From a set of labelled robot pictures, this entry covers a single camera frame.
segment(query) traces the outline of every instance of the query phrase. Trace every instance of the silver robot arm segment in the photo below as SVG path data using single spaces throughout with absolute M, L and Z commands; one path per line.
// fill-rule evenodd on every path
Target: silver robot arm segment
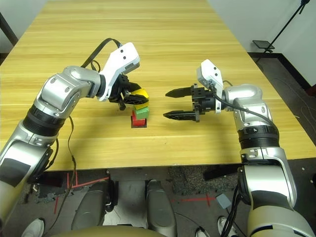
M 227 87 L 225 100 L 262 114 L 272 121 L 262 100 L 262 91 L 253 85 Z M 278 132 L 264 119 L 237 109 L 233 111 L 244 164 L 238 170 L 239 192 L 251 205 L 248 236 L 314 237 L 308 222 L 293 207 L 297 192 L 285 151 L 278 144 Z
M 96 71 L 70 66 L 46 81 L 1 151 L 0 228 L 26 182 L 44 171 L 53 151 L 50 146 L 78 100 L 101 92 L 101 77 Z
M 223 91 L 221 72 L 209 60 L 201 63 L 197 79 L 206 90 L 194 84 L 166 93 L 173 98 L 191 96 L 193 110 L 170 111 L 164 116 L 199 122 L 207 111 L 233 112 L 243 164 L 238 169 L 238 190 L 241 200 L 251 205 L 248 236 L 315 237 L 308 222 L 293 209 L 297 199 L 294 179 L 261 89 L 243 84 Z
M 132 43 L 110 54 L 98 73 L 77 66 L 66 67 L 50 77 L 37 95 L 24 120 L 20 121 L 0 153 L 0 230 L 18 201 L 23 186 L 36 180 L 45 170 L 59 129 L 80 98 L 98 97 L 99 101 L 143 104 L 142 95 L 131 95 L 140 88 L 127 79 L 139 66 L 140 58 Z

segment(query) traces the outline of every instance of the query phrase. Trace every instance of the block stack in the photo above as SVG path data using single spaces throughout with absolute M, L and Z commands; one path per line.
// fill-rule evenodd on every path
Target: block stack
M 141 88 L 131 92 L 132 95 L 143 95 L 149 99 L 148 93 L 145 89 Z M 147 118 L 149 116 L 149 101 L 141 104 L 134 105 L 134 109 L 131 116 L 132 127 L 147 127 Z

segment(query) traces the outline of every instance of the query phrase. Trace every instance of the wood grain surface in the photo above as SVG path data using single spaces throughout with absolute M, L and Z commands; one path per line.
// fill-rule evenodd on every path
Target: wood grain surface
M 133 42 L 138 50 L 141 66 L 128 76 L 150 96 L 148 127 L 131 129 L 132 106 L 122 112 L 117 104 L 82 99 L 72 113 L 75 131 L 70 142 L 78 169 L 240 162 L 232 113 L 209 112 L 200 123 L 162 116 L 192 108 L 190 97 L 164 95 L 197 82 L 196 68 L 205 59 L 234 85 L 262 88 L 288 159 L 315 156 L 316 149 L 296 118 L 204 0 L 49 1 L 0 67 L 1 147 L 45 80 L 66 66 L 81 65 L 108 37 Z M 114 49 L 111 42 L 100 53 L 101 66 Z M 50 170 L 72 168 L 67 150 L 70 131 L 67 120 Z

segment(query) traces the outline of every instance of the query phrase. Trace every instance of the white wall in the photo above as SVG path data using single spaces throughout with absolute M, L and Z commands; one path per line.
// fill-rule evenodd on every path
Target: white wall
M 316 84 L 316 1 L 310 1 L 279 38 L 282 53 L 310 85 Z
M 15 35 L 20 38 L 47 0 L 0 0 L 0 11 Z M 0 31 L 0 53 L 7 53 L 12 44 Z
M 272 41 L 295 10 L 300 0 L 208 0 L 241 45 L 248 52 L 262 52 L 251 41 Z M 274 43 L 310 84 L 316 84 L 313 62 L 316 58 L 316 1 L 296 15 Z

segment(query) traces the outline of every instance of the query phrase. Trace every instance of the shoe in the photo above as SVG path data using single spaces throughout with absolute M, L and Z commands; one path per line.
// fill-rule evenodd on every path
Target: shoe
M 207 236 L 206 233 L 203 232 L 200 228 L 197 228 L 196 237 L 209 237 L 209 236 Z
M 226 223 L 227 218 L 225 216 L 220 216 L 217 220 L 217 228 L 218 232 L 221 235 L 223 232 L 224 225 Z M 232 226 L 231 231 L 228 233 L 228 237 L 238 237 L 236 229 Z
M 43 235 L 45 223 L 41 219 L 34 220 L 25 229 L 21 237 L 41 237 Z

